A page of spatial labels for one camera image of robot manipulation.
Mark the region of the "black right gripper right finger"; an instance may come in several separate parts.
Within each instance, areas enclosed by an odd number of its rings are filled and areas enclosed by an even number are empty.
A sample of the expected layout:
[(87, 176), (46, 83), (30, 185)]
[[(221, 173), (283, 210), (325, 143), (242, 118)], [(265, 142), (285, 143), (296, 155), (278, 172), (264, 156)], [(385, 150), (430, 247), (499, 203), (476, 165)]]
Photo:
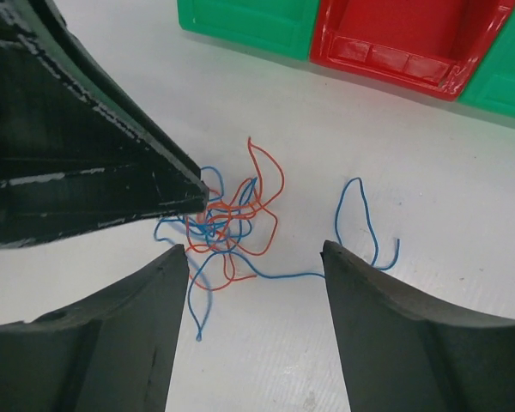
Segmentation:
[(353, 411), (515, 411), (515, 319), (473, 311), (321, 253)]

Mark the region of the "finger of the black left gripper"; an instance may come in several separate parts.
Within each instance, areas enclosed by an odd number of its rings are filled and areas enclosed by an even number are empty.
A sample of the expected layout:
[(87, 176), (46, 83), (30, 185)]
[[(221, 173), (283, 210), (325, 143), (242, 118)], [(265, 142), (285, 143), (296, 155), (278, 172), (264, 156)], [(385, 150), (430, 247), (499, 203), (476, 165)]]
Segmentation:
[(188, 215), (208, 198), (199, 166), (53, 1), (0, 1), (0, 249)]

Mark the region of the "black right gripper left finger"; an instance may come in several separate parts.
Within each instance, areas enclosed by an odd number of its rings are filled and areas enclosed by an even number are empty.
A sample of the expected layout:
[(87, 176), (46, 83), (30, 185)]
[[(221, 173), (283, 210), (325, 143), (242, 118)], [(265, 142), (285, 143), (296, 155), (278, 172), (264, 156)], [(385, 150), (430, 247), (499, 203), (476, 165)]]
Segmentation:
[(0, 411), (162, 411), (188, 261), (176, 245), (33, 322), (0, 325)]

